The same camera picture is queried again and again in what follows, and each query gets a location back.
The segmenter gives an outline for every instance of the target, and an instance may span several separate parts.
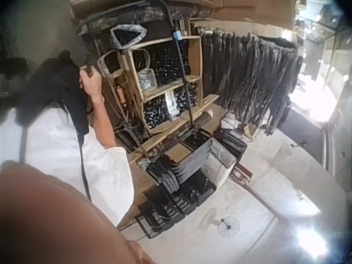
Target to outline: hanging black strap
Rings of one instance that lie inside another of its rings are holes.
[[[21,135],[21,143],[20,143],[20,155],[19,155],[19,163],[20,164],[24,164],[26,161],[27,138],[28,138],[28,128],[23,127],[22,135]],[[84,189],[86,191],[88,200],[92,201],[92,198],[91,198],[90,192],[89,192],[89,185],[88,185],[86,172],[84,170],[83,152],[82,152],[83,141],[78,139],[78,143],[79,143],[79,152],[80,152],[80,156],[81,156],[81,170],[82,170],[82,179],[83,179]]]
[[[82,169],[82,179],[83,179],[84,189],[86,190],[88,200],[92,201],[92,198],[90,197],[89,185],[88,185],[88,180],[86,177],[86,172],[84,170],[82,144],[80,142],[79,142],[79,152],[81,155],[81,169]]]
[[[24,164],[26,161],[27,134],[28,134],[28,128],[24,126],[22,129],[21,142],[20,142],[20,156],[18,160],[20,164]]]

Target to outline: black pole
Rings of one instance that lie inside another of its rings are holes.
[[[172,21],[172,17],[170,14],[170,10],[167,6],[167,4],[163,1],[163,0],[156,0],[156,2],[158,2],[161,6],[161,9],[163,10],[165,17],[166,17],[166,21],[169,23],[170,26],[170,30],[171,30],[171,36],[172,39],[176,45],[176,49],[177,49],[177,54],[178,54],[178,62],[180,64],[181,70],[182,70],[182,81],[183,81],[183,85],[186,88],[186,94],[187,94],[187,104],[188,104],[188,112],[189,112],[189,117],[190,117],[190,121],[191,121],[191,126],[194,127],[194,121],[193,121],[193,115],[192,115],[192,110],[191,110],[191,98],[189,95],[189,82],[187,82],[186,79],[186,71],[185,71],[185,67],[182,61],[182,54],[181,54],[181,49],[180,49],[180,43],[179,40],[177,39],[176,35],[177,35],[177,31],[179,31],[179,29],[177,28],[176,25],[174,25],[173,21]]]

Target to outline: wooden frame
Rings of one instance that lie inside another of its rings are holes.
[[[217,98],[219,98],[218,95],[208,95],[207,97],[205,97],[199,106],[192,108],[193,117],[195,119],[198,118],[202,114],[203,111],[208,109],[211,106],[211,104],[214,103],[214,101]],[[167,131],[165,131],[163,133],[155,135],[152,138],[150,138],[149,140],[147,140],[146,142],[144,142],[142,144],[143,149],[145,151],[151,150],[156,145],[161,143],[167,136],[176,132],[179,128],[181,128],[183,125],[185,125],[188,121],[189,121],[189,115],[187,112],[187,114],[185,114],[184,116],[181,116],[180,118],[178,118],[177,120],[172,122],[172,126],[170,127],[170,129],[168,129]],[[143,155],[144,155],[143,150],[141,148],[138,148],[134,152],[132,152],[131,154],[128,154],[128,161],[130,164],[132,164],[132,163],[136,162],[139,158],[141,158]]]
[[[189,49],[188,49],[188,58],[189,58],[189,64],[191,68],[191,74],[186,76],[186,79],[190,83],[195,83],[198,82],[198,94],[197,94],[197,101],[196,104],[199,104],[202,99],[203,91],[202,91],[202,82],[201,82],[201,77],[202,77],[202,46],[201,46],[201,40],[199,36],[184,36],[184,40],[189,41]],[[179,87],[183,86],[183,81],[182,78],[179,78],[175,81],[169,82],[168,84],[161,85],[158,88],[142,91],[139,85],[138,81],[138,74],[135,68],[135,63],[133,59],[133,52],[136,50],[139,50],[141,48],[145,48],[150,45],[162,43],[162,42],[169,42],[173,41],[171,37],[169,38],[162,38],[159,40],[152,40],[152,41],[147,41],[144,43],[140,43],[137,45],[134,45],[126,50],[123,51],[122,53],[122,59],[125,65],[125,69],[127,70],[128,78],[129,78],[129,84],[130,84],[130,89],[131,93],[133,94],[133,100],[136,106],[136,109],[139,113],[139,117],[142,120],[145,128],[151,133],[151,134],[157,134],[161,133],[163,131],[166,131],[169,129],[172,125],[174,125],[174,122],[177,120],[171,122],[171,121],[166,121],[159,126],[155,127],[154,129],[150,129],[147,124],[146,120],[144,118],[144,103],[148,102],[149,100],[156,98],[160,95],[165,94],[168,91],[172,91],[174,89],[177,89]]]

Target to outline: clutter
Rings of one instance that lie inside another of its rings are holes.
[[[185,72],[186,75],[189,75],[191,73],[188,60],[189,41],[182,40],[179,43]],[[150,68],[154,70],[158,86],[182,77],[177,50],[172,41],[150,45],[145,47],[145,49],[150,55]]]
[[[165,95],[160,95],[144,104],[145,122],[152,129],[169,120],[169,112],[166,105]]]
[[[184,86],[177,88],[174,90],[174,93],[177,102],[177,109],[180,111],[180,113],[183,113],[184,111],[188,110],[186,88]],[[197,84],[189,85],[189,94],[191,99],[191,107],[195,107],[197,99]]]

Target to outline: stacked black tray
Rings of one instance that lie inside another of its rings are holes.
[[[236,163],[241,160],[243,153],[247,149],[247,144],[245,142],[231,134],[231,131],[228,129],[220,129],[216,131],[213,137],[236,157]]]
[[[216,191],[215,185],[198,170],[192,177],[185,182],[197,195],[197,206],[200,206]]]
[[[202,130],[190,135],[182,144],[192,153],[180,162],[168,159],[169,168],[176,175],[179,184],[185,182],[208,160],[212,142],[210,135]]]
[[[163,185],[169,193],[179,189],[179,184],[175,174],[169,168],[168,157],[162,156],[155,163],[147,167],[147,172],[157,182],[157,185]]]
[[[136,220],[147,237],[152,239],[192,213],[215,190],[215,185],[200,170],[172,194],[162,186],[155,186],[145,192],[148,200],[138,207],[141,214]]]

